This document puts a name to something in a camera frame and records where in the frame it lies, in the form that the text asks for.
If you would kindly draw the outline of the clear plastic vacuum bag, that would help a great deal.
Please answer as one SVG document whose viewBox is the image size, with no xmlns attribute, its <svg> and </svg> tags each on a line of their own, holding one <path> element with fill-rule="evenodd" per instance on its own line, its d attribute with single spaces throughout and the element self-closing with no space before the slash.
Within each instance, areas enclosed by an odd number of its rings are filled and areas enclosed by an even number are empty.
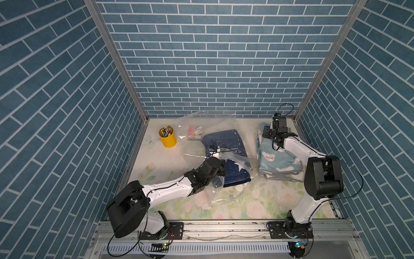
<svg viewBox="0 0 414 259">
<path fill-rule="evenodd" d="M 209 206 L 229 204 L 253 191 L 258 173 L 249 157 L 247 128 L 234 114 L 198 111 L 179 118 L 175 126 L 188 165 L 205 167 L 213 159 L 223 165 L 202 191 Z"/>
</svg>

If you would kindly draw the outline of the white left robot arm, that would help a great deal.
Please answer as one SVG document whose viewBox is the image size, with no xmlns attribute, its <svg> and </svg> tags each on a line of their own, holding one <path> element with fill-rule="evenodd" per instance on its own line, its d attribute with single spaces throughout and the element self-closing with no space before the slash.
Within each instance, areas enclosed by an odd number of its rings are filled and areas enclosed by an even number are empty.
<svg viewBox="0 0 414 259">
<path fill-rule="evenodd" d="M 164 202 L 195 195 L 203 191 L 217 176 L 225 176 L 226 162 L 216 157 L 204 160 L 175 180 L 155 185 L 142 185 L 138 180 L 127 184 L 106 206 L 116 238 L 135 230 L 164 235 L 169 222 L 162 211 L 149 210 Z"/>
</svg>

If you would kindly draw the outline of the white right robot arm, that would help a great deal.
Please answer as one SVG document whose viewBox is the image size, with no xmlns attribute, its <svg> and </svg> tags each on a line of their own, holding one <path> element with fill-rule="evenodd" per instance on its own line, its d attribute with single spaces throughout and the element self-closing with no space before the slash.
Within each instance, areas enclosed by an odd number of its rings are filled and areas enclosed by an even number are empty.
<svg viewBox="0 0 414 259">
<path fill-rule="evenodd" d="M 335 155 L 326 155 L 310 147 L 287 127 L 264 126 L 263 139 L 282 151 L 288 151 L 306 164 L 304 187 L 306 193 L 299 203 L 288 212 L 283 226 L 290 238 L 311 236 L 311 220 L 318 208 L 343 192 L 341 161 Z"/>
</svg>

